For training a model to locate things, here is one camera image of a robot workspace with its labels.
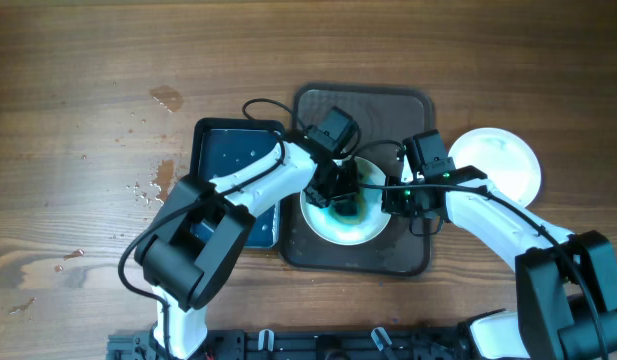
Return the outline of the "green yellow scrub sponge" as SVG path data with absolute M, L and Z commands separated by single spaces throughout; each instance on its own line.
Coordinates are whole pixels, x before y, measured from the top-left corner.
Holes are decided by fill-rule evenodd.
M 328 214 L 342 224 L 361 224 L 367 216 L 364 192 L 365 190 L 360 188 L 354 195 L 332 202 Z

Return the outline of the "white plate top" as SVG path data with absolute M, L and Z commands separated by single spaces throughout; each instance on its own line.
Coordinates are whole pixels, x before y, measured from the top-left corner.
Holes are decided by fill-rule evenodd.
M 304 191 L 300 193 L 300 209 L 309 228 L 320 238 L 342 246 L 366 243 L 377 237 L 388 225 L 391 215 L 381 210 L 382 192 L 377 189 L 364 188 L 364 185 L 385 184 L 386 175 L 374 163 L 361 157 L 355 157 L 358 166 L 359 189 L 365 190 L 367 216 L 359 225 L 346 225 L 337 222 L 328 214 L 330 205 L 318 208 L 306 202 Z

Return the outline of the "white plate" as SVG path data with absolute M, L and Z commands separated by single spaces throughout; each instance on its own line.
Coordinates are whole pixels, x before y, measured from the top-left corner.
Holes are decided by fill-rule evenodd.
M 328 214 L 330 205 L 318 208 L 306 202 L 304 191 L 300 193 L 300 209 L 309 228 L 320 238 L 342 246 L 366 243 L 377 237 L 388 225 L 391 215 L 381 210 L 382 192 L 377 189 L 364 188 L 364 185 L 385 184 L 386 175 L 374 163 L 361 157 L 355 157 L 358 166 L 359 189 L 365 190 L 367 216 L 359 225 L 346 225 L 337 222 Z
M 451 146 L 449 156 L 457 168 L 472 165 L 484 172 L 509 199 L 530 205 L 542 183 L 541 167 L 529 145 L 499 128 L 473 129 Z

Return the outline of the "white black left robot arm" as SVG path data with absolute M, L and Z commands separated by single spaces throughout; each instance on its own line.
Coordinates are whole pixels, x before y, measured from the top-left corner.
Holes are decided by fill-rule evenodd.
M 206 310 L 229 278 L 257 218 L 305 193 L 326 207 L 357 193 L 354 160 L 312 140 L 280 140 L 261 159 L 209 181 L 186 175 L 130 245 L 160 315 L 153 336 L 165 358 L 188 359 L 208 334 Z

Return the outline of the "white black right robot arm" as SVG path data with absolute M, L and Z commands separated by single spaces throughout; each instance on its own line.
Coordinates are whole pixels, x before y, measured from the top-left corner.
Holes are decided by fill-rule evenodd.
M 469 327 L 480 356 L 581 360 L 617 351 L 617 258 L 601 233 L 541 219 L 472 166 L 410 183 L 389 178 L 383 197 L 466 230 L 514 271 L 516 311 Z

